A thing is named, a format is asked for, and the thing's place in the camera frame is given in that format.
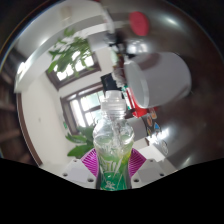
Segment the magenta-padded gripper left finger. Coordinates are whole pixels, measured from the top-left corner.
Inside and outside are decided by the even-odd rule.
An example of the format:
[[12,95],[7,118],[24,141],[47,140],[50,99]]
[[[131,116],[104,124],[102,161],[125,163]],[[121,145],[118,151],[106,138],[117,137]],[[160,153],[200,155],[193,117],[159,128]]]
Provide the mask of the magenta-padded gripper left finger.
[[62,171],[62,177],[84,188],[95,189],[99,176],[99,162],[95,149],[81,159],[73,159]]

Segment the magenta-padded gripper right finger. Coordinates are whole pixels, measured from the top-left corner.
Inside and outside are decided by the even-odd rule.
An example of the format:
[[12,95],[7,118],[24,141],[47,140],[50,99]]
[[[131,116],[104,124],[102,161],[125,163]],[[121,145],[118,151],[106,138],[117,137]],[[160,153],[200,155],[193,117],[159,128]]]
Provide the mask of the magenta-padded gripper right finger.
[[168,159],[155,148],[133,149],[128,162],[132,189],[144,187],[176,171]]

